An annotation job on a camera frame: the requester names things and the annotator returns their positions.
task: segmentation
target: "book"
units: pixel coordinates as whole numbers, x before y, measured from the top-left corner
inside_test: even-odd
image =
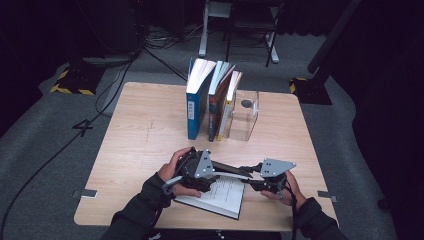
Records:
[[[221,141],[224,136],[228,135],[230,130],[234,98],[242,76],[243,73],[239,71],[233,71],[231,74],[230,85],[228,86],[227,95],[225,97],[224,111],[222,113],[221,123],[218,130],[218,141]]]
[[[221,123],[224,100],[231,80],[234,65],[218,61],[209,86],[209,141],[213,142]]]
[[[200,198],[178,196],[174,201],[238,220],[243,199],[244,183],[231,176],[220,176],[211,190]]]
[[[209,85],[216,62],[197,58],[190,63],[190,75],[187,79],[187,135],[196,140],[200,124],[206,112]]]

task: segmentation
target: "yellow black tape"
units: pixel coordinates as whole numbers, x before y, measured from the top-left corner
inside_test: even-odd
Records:
[[[308,81],[308,79],[306,79],[306,78],[292,78],[292,79],[290,79],[290,81],[289,81],[290,93],[297,96],[296,85],[294,83],[295,80]]]
[[[70,93],[70,94],[86,94],[86,95],[95,95],[95,89],[87,88],[78,88],[78,87],[64,87],[61,83],[66,81],[66,77],[72,78],[69,76],[69,67],[66,67],[65,70],[60,74],[56,83],[50,89],[50,92],[60,92],[60,93]]]

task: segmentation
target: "blue book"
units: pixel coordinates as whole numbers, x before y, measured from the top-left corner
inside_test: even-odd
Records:
[[[187,135],[196,140],[206,112],[209,85],[216,62],[198,58],[187,80]]]

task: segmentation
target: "black sleeve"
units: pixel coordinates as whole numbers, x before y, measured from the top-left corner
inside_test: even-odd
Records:
[[[336,220],[327,216],[315,198],[309,198],[294,217],[294,226],[305,238],[313,240],[348,239],[338,228]]]
[[[115,213],[110,227],[101,239],[138,240],[149,233],[165,197],[161,188],[163,184],[157,173],[144,182],[141,192],[122,211]]]

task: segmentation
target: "wooden table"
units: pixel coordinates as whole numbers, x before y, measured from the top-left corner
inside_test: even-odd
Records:
[[[294,95],[259,92],[259,117],[249,141],[209,142],[206,125],[197,140],[187,139],[185,86],[127,83],[88,179],[96,198],[82,198],[75,214],[80,225],[109,225],[113,214],[136,195],[143,182],[181,148],[209,149],[211,159],[235,167],[264,158],[297,163],[292,170],[305,196],[315,197],[336,218],[298,100]],[[173,202],[157,228],[290,231],[291,208],[246,186],[240,220]]]

